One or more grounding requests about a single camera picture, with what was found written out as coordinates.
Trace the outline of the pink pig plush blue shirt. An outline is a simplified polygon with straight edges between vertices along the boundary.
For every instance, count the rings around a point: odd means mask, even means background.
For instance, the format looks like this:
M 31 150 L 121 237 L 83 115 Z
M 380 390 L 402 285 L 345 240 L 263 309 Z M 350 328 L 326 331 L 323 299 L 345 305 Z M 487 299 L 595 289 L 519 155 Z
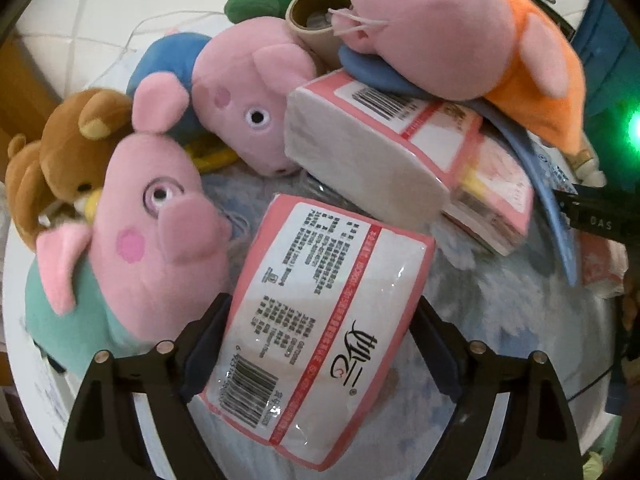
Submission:
M 288 95 L 320 74 L 282 18 L 250 18 L 209 37 L 172 32 L 144 52 L 127 84 L 137 132 L 188 144 L 213 133 L 263 177 L 297 171 L 285 154 Z

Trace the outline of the pink pig plush orange dress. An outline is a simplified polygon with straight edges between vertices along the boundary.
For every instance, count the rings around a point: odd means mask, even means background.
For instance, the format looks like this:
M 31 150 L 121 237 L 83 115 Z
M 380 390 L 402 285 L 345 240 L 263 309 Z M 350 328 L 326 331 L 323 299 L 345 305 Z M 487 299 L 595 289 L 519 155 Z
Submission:
M 582 62 L 532 0 L 350 0 L 332 13 L 347 47 L 433 96 L 484 98 L 565 154 L 580 150 Z

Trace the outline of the brown bear plush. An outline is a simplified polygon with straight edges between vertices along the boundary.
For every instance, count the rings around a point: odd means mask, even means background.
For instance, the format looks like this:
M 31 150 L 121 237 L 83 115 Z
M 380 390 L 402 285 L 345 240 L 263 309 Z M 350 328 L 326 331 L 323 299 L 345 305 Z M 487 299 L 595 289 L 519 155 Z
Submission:
M 132 99 L 113 89 L 90 88 L 55 107 L 41 138 L 18 134 L 9 143 L 6 198 L 18 235 L 29 249 L 44 230 L 39 217 L 55 203 L 71 210 L 102 188 L 116 145 L 134 132 Z

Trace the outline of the pink pig plush teal dress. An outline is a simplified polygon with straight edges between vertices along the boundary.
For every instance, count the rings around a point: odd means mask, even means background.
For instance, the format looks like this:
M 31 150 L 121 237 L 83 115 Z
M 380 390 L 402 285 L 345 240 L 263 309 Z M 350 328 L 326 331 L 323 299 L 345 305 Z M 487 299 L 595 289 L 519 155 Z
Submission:
M 92 222 L 38 235 L 25 330 L 77 377 L 101 350 L 147 352 L 227 290 L 231 237 L 186 151 L 167 134 L 131 133 L 108 163 Z

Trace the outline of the cardboard tube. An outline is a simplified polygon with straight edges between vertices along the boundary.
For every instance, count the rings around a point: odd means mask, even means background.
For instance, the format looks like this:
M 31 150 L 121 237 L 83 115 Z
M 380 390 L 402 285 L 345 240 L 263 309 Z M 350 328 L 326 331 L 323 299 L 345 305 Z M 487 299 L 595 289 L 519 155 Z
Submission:
M 318 56 L 328 72 L 341 67 L 338 49 L 342 44 L 334 35 L 330 11 L 349 7 L 350 0 L 292 0 L 285 13 L 292 33 Z

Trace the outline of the pink notebook pack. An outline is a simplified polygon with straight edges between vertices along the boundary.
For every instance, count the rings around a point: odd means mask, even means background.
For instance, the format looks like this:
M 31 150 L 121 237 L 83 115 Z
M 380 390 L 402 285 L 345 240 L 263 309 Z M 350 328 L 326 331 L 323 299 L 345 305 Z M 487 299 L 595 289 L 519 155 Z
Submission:
M 512 254 L 528 234 L 535 191 L 518 159 L 491 124 L 459 170 L 444 215 L 499 255 Z

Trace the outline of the blue plastic storage crate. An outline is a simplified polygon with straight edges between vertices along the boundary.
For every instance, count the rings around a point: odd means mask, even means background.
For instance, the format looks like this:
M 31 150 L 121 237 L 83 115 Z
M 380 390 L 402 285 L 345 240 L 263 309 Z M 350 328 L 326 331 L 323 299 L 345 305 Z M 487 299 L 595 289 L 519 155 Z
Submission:
M 586 76 L 585 132 L 621 132 L 639 110 L 639 47 L 608 0 L 589 0 L 573 38 Z

